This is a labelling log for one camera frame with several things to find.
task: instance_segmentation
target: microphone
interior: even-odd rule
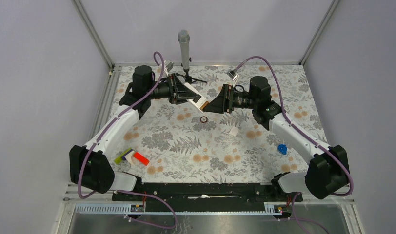
[[[178,41],[181,45],[182,67],[186,75],[189,72],[189,34],[186,30],[181,30],[178,33]]]

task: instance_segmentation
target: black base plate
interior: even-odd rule
[[[165,199],[176,212],[243,212],[265,211],[264,202],[287,202],[287,196],[277,197],[272,185],[259,183],[144,183],[137,185],[134,192],[156,194]],[[211,198],[197,198],[202,195]],[[142,201],[143,197],[123,193],[113,194],[113,201]],[[149,212],[167,212],[168,208],[161,202],[147,198]]]

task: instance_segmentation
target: printed fern pattern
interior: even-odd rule
[[[113,114],[126,88],[132,82],[135,67],[123,67],[114,97]],[[212,101],[225,83],[232,66],[191,66],[190,75],[207,81],[193,86]],[[326,141],[303,67],[273,66],[280,82],[284,107],[288,114],[317,138]],[[182,67],[174,66],[182,73]],[[265,76],[271,85],[273,100],[279,102],[277,87],[266,66],[244,66],[238,72],[238,84],[248,91],[250,78]],[[201,123],[200,117],[208,122]],[[239,128],[236,136],[229,134]],[[167,99],[153,100],[151,107],[108,156],[114,170],[142,177],[144,182],[269,182],[282,172],[307,170],[307,164],[287,145],[287,155],[278,152],[283,139],[258,125],[251,110],[235,109],[233,113],[201,113],[189,103],[172,105]],[[127,148],[134,148],[150,160],[148,166],[134,158],[116,165],[113,162]]]

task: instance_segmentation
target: black mounting bracket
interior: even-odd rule
[[[337,145],[329,147],[329,151],[350,172],[346,150]],[[315,197],[324,199],[345,186],[349,180],[341,167],[326,153],[322,153],[321,155],[314,155],[314,158],[310,160],[305,182],[307,188]]]

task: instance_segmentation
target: small ring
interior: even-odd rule
[[[208,122],[208,117],[202,116],[199,120],[201,121],[201,123],[206,123],[206,122]]]

